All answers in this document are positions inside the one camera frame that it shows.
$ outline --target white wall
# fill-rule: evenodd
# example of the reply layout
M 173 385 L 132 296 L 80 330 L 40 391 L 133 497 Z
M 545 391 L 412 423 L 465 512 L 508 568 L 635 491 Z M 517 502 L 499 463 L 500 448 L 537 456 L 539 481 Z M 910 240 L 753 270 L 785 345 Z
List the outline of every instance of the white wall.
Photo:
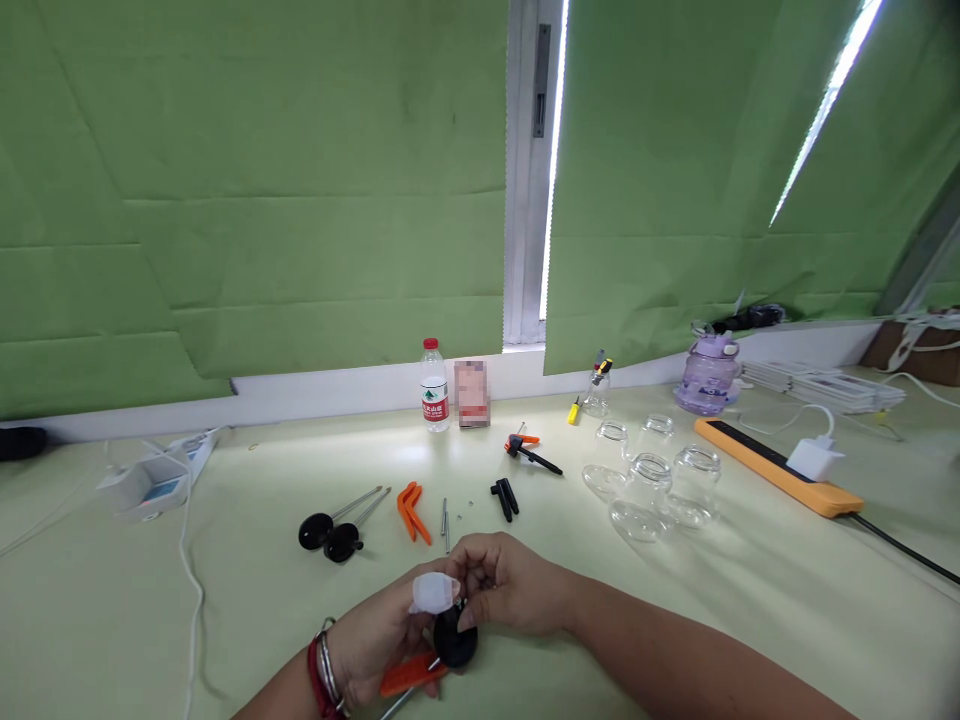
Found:
M 879 322 L 829 323 L 770 328 L 745 338 L 740 357 L 753 360 L 793 359 L 824 367 L 855 364 L 866 350 Z M 490 396 L 494 400 L 583 392 L 593 350 L 584 351 L 584 371 L 543 375 L 542 347 L 507 351 L 488 362 Z M 686 354 L 614 368 L 613 387 L 677 382 Z M 448 360 L 453 378 L 453 361 Z M 419 366 L 383 365 L 291 375 L 235 378 L 237 395 L 213 400 L 60 415 L 0 427 L 34 425 L 63 442 L 191 432 L 220 425 L 264 425 L 333 415 L 403 410 L 420 403 Z

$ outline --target yellow screwdriver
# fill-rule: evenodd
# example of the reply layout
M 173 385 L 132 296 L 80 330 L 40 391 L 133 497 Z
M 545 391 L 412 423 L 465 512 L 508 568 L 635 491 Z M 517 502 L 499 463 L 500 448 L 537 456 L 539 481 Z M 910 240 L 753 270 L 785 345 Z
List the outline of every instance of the yellow screwdriver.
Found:
M 577 415 L 580 412 L 580 396 L 577 395 L 577 399 L 573 401 L 573 405 L 570 408 L 570 414 L 567 415 L 567 424 L 574 425 L 577 422 Z

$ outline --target orange clip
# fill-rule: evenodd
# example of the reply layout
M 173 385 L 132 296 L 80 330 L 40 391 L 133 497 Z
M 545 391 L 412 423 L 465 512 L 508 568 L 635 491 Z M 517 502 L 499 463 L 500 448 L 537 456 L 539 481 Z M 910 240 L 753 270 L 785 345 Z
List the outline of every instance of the orange clip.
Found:
M 529 445 L 530 447 L 533 447 L 534 445 L 540 444 L 540 438 L 535 438 L 533 437 L 533 435 L 517 435 L 516 433 L 512 433 L 510 437 L 507 438 L 507 441 L 503 444 L 504 450 L 510 449 L 510 438 L 515 438 L 515 437 L 521 438 L 523 440 L 523 442 L 520 443 L 521 445 Z
M 387 670 L 380 683 L 381 697 L 390 697 L 405 692 L 412 687 L 425 685 L 431 680 L 438 680 L 447 674 L 449 668 L 440 665 L 430 670 L 430 665 L 437 659 L 435 652 L 424 653 L 407 660 L 402 665 Z
M 417 485 L 415 482 L 410 483 L 406 489 L 397 496 L 397 510 L 400 512 L 400 517 L 403 518 L 403 524 L 407 526 L 407 532 L 410 533 L 411 540 L 416 542 L 417 532 L 419 532 L 423 536 L 423 539 L 427 541 L 427 545 L 433 545 L 433 541 L 430 539 L 430 532 L 420 521 L 416 511 L 413 509 L 413 506 L 417 504 L 422 494 L 422 485 Z

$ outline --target purple bottle lid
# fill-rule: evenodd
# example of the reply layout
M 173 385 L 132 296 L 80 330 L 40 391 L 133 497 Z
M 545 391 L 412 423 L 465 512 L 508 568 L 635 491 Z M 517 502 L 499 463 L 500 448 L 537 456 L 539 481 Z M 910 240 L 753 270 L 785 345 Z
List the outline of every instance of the purple bottle lid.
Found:
M 695 351 L 705 357 L 734 358 L 740 352 L 740 346 L 729 333 L 704 335 L 697 341 Z

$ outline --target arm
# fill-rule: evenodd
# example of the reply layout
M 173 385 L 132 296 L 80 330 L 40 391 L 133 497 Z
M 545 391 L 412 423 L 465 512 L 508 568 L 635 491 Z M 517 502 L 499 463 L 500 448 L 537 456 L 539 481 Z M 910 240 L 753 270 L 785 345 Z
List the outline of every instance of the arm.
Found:
M 327 630 L 334 681 L 350 710 L 379 697 L 380 682 L 389 668 L 430 649 L 423 631 L 433 616 L 410 614 L 413 580 L 424 573 L 441 571 L 445 565 L 445 558 L 418 565 Z M 307 652 L 304 648 L 294 655 L 233 720 L 320 720 L 307 671 Z M 424 692 L 436 698 L 436 683 L 427 683 Z
M 743 643 L 548 562 L 506 535 L 469 535 L 446 572 L 470 599 L 460 629 L 572 633 L 647 712 L 669 718 L 853 716 Z

